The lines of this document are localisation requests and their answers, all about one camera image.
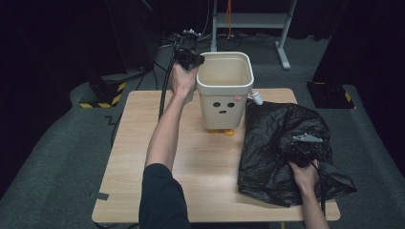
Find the gray carpet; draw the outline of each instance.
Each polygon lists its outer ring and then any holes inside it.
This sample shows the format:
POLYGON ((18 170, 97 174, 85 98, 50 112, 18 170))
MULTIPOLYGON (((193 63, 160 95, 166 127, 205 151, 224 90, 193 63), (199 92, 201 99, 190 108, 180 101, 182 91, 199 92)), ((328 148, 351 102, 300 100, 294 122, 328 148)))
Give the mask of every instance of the gray carpet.
MULTIPOLYGON (((219 40, 219 51, 237 43, 219 40)), ((405 225, 405 180, 375 132, 354 86, 346 91, 356 105, 353 110, 315 109, 305 82, 311 81, 328 45, 327 40, 288 39, 285 49, 290 71, 281 67, 272 42, 241 44, 235 51, 249 55, 256 88, 292 88, 298 103, 317 111, 330 127, 335 165, 353 178, 358 192, 337 199, 341 219, 331 228, 403 228, 405 225)), ((167 67, 171 48, 161 48, 156 62, 167 67)), ((155 68, 159 89, 164 71, 155 68)), ((148 73, 139 90, 155 90, 156 79, 148 73)), ((42 136, 0 201, 0 228, 96 228, 92 222, 97 192, 111 151, 114 125, 127 94, 140 78, 127 82, 115 108, 80 109, 78 100, 87 84, 71 93, 73 107, 42 136)), ((116 225, 128 228, 130 224, 116 225)), ((272 223, 195 224, 194 228, 280 228, 272 223)), ((304 228, 289 222, 287 228, 304 228)))

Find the black shirt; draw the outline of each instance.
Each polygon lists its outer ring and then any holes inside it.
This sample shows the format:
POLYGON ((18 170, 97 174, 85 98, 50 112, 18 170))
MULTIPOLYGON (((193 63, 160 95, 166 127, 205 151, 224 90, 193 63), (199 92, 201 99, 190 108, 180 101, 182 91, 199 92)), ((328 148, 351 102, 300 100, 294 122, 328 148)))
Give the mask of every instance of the black shirt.
POLYGON ((190 228, 182 187, 170 170, 158 163, 143 171, 139 229, 149 228, 190 228))

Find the dark background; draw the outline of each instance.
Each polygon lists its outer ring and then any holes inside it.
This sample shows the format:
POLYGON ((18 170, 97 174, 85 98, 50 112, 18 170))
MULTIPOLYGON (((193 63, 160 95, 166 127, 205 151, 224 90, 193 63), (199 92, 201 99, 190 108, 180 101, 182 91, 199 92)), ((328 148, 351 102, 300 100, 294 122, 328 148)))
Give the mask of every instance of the dark background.
MULTIPOLYGON (((139 0, 1 2, 1 196, 38 139, 73 106, 73 88, 103 75, 150 71, 161 38, 203 31, 206 0, 145 2, 149 6, 139 0)), ((234 12, 285 12, 289 2, 232 5, 234 12)), ((219 1, 218 11, 225 9, 226 1, 219 1)), ((357 88, 402 172, 403 11, 398 0, 299 0, 288 33, 330 38, 314 81, 357 88)), ((211 29, 209 17, 205 33, 211 29)))

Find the black plastic bag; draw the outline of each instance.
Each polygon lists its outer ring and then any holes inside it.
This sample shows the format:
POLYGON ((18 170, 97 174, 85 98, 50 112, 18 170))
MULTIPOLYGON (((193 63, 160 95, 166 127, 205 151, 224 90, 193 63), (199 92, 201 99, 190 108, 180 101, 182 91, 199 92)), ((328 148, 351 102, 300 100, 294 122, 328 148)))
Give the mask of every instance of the black plastic bag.
MULTIPOLYGON (((285 154, 293 137, 308 134, 322 138, 311 143, 324 178, 324 197, 337 198, 355 192, 352 179, 333 165, 330 130, 317 112, 292 103, 248 99, 245 107, 245 141, 238 174, 239 192, 280 206, 301 205, 301 195, 285 154)), ((319 183, 315 187, 321 199, 319 183)))

